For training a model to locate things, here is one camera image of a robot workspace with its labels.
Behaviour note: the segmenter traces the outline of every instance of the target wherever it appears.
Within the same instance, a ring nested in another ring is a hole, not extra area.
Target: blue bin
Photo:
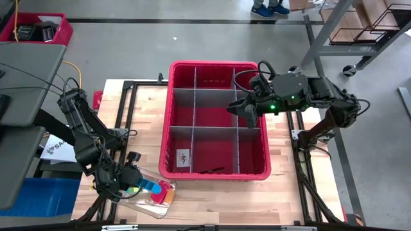
[[[26,178],[14,206],[0,216],[51,217],[73,212],[79,180]]]

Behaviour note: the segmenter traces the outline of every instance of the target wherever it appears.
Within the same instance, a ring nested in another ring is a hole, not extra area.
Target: small card
[[[177,150],[177,167],[190,166],[190,150]]]

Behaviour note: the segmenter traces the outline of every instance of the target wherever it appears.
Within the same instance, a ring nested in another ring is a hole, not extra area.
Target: clear plastic container
[[[152,185],[155,184],[156,188],[161,187],[161,192],[155,194],[143,188],[137,196],[127,200],[120,200],[118,204],[161,219],[167,214],[173,202],[177,183],[175,180],[167,180],[157,173],[141,168],[139,170],[143,174],[145,182]],[[137,188],[129,189],[127,192],[121,191],[121,193],[123,193],[123,196],[130,196],[136,193],[137,190]]]

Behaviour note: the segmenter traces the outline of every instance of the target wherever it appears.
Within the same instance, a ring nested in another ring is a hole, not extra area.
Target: caster wheel
[[[353,77],[357,73],[357,68],[353,65],[347,65],[342,69],[341,75],[345,77]]]
[[[292,66],[289,68],[288,73],[301,74],[301,68],[297,66]]]

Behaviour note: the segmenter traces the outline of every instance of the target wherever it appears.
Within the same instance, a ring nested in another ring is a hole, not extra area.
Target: jeans
[[[254,8],[260,8],[261,5],[263,5],[264,0],[254,0]],[[278,5],[278,0],[270,0],[268,6],[277,6]]]

